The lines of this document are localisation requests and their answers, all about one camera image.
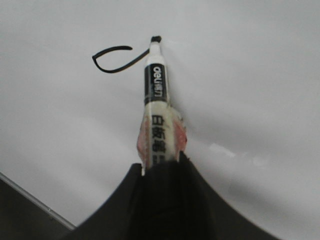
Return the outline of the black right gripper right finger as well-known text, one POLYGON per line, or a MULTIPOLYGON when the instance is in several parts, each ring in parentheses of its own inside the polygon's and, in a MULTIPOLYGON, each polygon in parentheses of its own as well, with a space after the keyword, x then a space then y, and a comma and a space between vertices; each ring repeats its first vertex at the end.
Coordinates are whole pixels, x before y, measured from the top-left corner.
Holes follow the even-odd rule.
POLYGON ((275 240, 231 207, 182 152, 143 177, 143 240, 275 240))

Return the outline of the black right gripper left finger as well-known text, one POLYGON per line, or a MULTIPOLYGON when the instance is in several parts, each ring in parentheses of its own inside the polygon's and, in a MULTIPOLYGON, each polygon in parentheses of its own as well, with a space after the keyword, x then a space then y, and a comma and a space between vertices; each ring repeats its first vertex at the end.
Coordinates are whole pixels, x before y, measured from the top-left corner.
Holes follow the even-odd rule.
POLYGON ((142 197, 142 166, 134 163, 112 195, 64 240, 134 240, 142 197))

